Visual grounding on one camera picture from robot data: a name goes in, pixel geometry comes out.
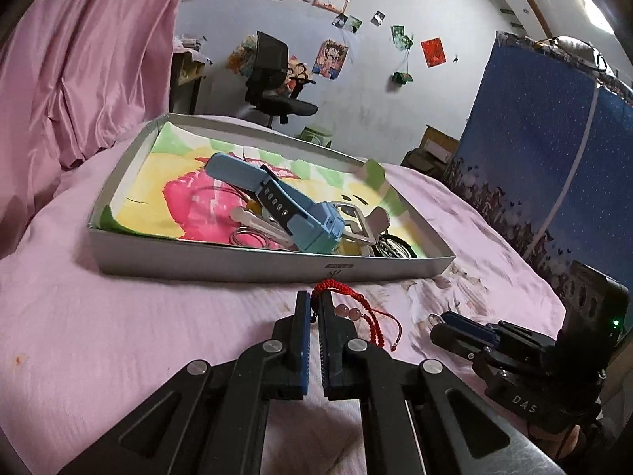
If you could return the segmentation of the light blue digital watch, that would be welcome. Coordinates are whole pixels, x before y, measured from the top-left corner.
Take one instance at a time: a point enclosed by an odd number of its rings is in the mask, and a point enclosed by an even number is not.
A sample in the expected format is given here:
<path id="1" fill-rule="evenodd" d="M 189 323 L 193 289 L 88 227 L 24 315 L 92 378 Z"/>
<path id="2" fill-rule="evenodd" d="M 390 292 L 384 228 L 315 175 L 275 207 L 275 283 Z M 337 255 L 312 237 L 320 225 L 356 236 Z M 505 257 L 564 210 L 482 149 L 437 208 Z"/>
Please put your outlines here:
<path id="1" fill-rule="evenodd" d="M 345 221 L 328 201 L 312 201 L 267 166 L 257 167 L 221 152 L 210 157 L 204 171 L 255 198 L 301 252 L 330 254 L 337 248 Z"/>

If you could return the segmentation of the green hanging ornament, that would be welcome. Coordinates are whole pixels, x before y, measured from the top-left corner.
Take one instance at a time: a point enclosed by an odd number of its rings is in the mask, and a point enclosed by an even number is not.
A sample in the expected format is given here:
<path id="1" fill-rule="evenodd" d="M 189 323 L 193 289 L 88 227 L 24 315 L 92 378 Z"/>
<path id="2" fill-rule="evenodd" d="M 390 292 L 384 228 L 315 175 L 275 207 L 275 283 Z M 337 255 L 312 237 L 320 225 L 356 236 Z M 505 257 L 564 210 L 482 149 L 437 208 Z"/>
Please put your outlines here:
<path id="1" fill-rule="evenodd" d="M 403 85 L 406 85 L 407 83 L 411 83 L 411 81 L 413 80 L 413 77 L 410 73 L 395 72 L 392 75 L 392 80 L 395 84 L 403 86 Z"/>

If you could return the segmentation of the anime character poster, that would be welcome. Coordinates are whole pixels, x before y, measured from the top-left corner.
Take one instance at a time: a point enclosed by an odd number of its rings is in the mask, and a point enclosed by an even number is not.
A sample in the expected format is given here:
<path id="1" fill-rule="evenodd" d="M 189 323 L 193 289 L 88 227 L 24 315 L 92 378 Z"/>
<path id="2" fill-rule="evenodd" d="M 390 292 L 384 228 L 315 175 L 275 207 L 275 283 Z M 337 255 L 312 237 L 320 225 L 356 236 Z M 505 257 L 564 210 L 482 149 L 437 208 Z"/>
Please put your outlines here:
<path id="1" fill-rule="evenodd" d="M 349 48 L 345 44 L 333 40 L 326 40 L 322 43 L 312 73 L 320 75 L 328 80 L 337 80 L 347 59 Z"/>

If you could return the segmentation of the beige square watch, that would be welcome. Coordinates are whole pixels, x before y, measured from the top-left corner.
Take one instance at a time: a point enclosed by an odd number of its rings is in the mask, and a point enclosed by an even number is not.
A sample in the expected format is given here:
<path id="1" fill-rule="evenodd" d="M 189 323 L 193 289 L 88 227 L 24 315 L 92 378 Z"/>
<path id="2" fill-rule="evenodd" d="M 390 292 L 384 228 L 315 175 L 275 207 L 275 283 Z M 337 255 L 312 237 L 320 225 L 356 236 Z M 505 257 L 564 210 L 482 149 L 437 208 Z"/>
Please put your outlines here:
<path id="1" fill-rule="evenodd" d="M 376 245 L 380 236 L 390 227 L 389 215 L 380 206 L 375 207 L 369 215 L 364 215 L 362 209 L 348 201 L 333 201 L 332 205 L 345 222 L 342 236 L 358 245 Z"/>

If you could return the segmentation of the wooden desk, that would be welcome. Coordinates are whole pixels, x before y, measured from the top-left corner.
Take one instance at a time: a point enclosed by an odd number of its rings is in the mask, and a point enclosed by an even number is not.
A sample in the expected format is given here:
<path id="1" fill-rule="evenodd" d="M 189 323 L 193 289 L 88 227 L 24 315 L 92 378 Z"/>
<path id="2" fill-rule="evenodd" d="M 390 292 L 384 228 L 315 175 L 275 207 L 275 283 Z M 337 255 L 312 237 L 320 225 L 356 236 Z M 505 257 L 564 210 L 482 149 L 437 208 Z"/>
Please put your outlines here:
<path id="1" fill-rule="evenodd" d="M 196 110 L 199 89 L 205 76 L 205 69 L 212 65 L 211 59 L 202 53 L 207 42 L 206 36 L 174 36 L 171 75 L 169 75 L 169 111 L 174 113 L 180 89 L 191 85 L 188 113 Z"/>

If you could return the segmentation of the blue starry wardrobe cover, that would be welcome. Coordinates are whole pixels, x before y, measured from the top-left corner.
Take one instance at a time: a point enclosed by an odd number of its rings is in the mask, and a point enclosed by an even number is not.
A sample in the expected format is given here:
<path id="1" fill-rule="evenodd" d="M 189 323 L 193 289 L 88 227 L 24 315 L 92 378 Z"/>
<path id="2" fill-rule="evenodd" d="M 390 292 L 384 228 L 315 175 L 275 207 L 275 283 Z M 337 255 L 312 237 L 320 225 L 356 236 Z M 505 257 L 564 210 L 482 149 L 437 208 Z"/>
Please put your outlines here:
<path id="1" fill-rule="evenodd" d="M 445 184 L 549 283 L 573 262 L 632 284 L 632 91 L 497 34 Z"/>

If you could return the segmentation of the pink curtain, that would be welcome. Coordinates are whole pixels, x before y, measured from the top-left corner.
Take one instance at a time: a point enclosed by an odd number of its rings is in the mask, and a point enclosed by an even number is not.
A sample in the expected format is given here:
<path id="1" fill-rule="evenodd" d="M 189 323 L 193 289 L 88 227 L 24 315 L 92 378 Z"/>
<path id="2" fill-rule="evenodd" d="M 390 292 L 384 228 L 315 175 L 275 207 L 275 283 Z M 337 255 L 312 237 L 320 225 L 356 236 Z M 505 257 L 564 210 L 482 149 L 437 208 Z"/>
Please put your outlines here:
<path id="1" fill-rule="evenodd" d="M 166 112 L 181 0 L 34 0 L 1 47 L 1 253 L 63 173 Z"/>

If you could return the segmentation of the grey cardboard tray box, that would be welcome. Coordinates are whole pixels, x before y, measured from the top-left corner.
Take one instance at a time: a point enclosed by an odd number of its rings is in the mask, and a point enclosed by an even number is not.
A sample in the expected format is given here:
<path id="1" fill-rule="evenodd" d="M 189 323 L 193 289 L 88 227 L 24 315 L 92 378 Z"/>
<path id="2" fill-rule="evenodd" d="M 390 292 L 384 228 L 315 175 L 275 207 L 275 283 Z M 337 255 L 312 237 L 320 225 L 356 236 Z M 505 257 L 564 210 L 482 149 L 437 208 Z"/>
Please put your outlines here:
<path id="1" fill-rule="evenodd" d="M 217 282 L 431 278 L 454 253 L 385 169 L 220 116 L 150 121 L 88 224 L 111 275 Z"/>

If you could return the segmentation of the green plastic stool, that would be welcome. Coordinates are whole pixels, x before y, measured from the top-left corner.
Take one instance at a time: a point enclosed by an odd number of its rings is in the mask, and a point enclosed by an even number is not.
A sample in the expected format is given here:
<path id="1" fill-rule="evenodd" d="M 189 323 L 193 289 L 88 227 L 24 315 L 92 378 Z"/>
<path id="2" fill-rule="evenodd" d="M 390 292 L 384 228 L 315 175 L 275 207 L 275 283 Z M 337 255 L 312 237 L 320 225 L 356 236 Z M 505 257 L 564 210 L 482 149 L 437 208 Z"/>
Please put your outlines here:
<path id="1" fill-rule="evenodd" d="M 317 127 L 316 125 L 304 127 L 303 131 L 301 131 L 300 135 L 298 135 L 298 138 L 304 142 L 310 142 L 310 144 L 315 144 L 325 148 L 330 148 L 333 142 L 333 134 L 328 130 Z"/>

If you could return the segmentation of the silver ring hoops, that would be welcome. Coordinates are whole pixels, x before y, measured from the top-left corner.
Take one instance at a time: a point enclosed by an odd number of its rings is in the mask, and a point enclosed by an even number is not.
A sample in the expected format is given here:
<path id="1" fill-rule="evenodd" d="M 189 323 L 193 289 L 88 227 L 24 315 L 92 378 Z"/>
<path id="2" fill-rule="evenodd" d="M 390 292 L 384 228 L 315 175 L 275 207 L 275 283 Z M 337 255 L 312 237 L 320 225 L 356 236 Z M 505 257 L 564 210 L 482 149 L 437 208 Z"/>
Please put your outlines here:
<path id="1" fill-rule="evenodd" d="M 240 248 L 278 250 L 280 245 L 273 238 L 254 228 L 240 225 L 229 234 L 229 244 Z"/>

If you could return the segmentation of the colourful cartoon paper liner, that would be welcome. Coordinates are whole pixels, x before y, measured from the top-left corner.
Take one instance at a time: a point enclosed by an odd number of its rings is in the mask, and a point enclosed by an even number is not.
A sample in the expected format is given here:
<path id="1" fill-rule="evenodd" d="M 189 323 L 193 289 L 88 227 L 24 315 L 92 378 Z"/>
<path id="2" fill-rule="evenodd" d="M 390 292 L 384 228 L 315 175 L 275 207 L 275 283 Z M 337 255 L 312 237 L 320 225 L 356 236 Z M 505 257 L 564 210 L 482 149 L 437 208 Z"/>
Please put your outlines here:
<path id="1" fill-rule="evenodd" d="M 217 153 L 267 166 L 278 178 L 314 201 L 348 201 L 364 215 L 382 207 L 390 227 L 373 247 L 342 239 L 336 253 L 387 257 L 423 258 L 419 227 L 396 189 L 387 181 L 384 168 L 366 161 L 351 173 L 288 159 L 277 152 L 233 144 L 194 134 L 170 122 L 160 127 L 140 168 L 128 186 L 119 186 L 101 213 L 103 230 L 128 234 L 229 245 L 229 234 L 246 225 L 258 232 L 253 218 L 264 218 L 261 204 L 246 192 L 209 177 L 204 166 Z M 284 243 L 265 233 L 280 248 Z"/>

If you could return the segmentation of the red paper square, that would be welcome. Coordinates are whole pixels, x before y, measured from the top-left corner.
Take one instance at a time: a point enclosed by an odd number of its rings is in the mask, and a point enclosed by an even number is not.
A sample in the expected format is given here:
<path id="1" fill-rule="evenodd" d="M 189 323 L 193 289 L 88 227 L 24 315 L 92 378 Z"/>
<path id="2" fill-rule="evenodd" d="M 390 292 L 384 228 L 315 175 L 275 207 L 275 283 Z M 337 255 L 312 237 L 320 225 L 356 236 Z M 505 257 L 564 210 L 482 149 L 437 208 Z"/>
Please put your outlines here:
<path id="1" fill-rule="evenodd" d="M 428 68 L 443 65 L 443 63 L 446 62 L 446 56 L 440 38 L 422 41 L 421 47 Z"/>

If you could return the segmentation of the pink floral bedspread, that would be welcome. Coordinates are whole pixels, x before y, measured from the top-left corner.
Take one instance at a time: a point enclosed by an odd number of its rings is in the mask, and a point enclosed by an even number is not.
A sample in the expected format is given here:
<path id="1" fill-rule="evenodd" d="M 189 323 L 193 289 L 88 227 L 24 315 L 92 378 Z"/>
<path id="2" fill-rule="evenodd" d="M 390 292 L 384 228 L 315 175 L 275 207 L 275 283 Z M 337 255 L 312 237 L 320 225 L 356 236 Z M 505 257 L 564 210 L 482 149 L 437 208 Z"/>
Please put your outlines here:
<path id="1" fill-rule="evenodd" d="M 105 275 L 88 217 L 140 128 L 65 173 L 53 199 L 1 263 L 1 427 L 35 474 L 54 474 L 189 361 L 218 365 L 270 336 L 294 307 L 294 284 L 180 282 Z M 434 316 L 454 310 L 555 334 L 563 305 L 550 286 L 469 205 L 441 183 L 389 165 L 387 181 L 454 252 L 431 279 L 354 286 L 338 296 L 379 311 L 389 352 L 443 361 L 472 389 L 483 383 L 430 341 Z"/>

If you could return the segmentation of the black office chair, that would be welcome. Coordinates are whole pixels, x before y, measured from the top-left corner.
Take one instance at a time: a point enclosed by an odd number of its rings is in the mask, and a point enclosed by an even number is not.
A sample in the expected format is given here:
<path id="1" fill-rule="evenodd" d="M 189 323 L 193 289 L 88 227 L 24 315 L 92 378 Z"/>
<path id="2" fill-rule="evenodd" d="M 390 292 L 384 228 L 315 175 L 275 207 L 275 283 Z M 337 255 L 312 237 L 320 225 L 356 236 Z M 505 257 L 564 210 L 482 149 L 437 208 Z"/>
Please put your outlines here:
<path id="1" fill-rule="evenodd" d="M 299 98 L 303 88 L 314 84 L 303 62 L 292 65 L 288 45 L 262 31 L 256 34 L 254 62 L 244 100 L 267 117 L 267 127 L 271 129 L 275 120 L 287 124 L 289 116 L 315 115 L 318 106 Z"/>

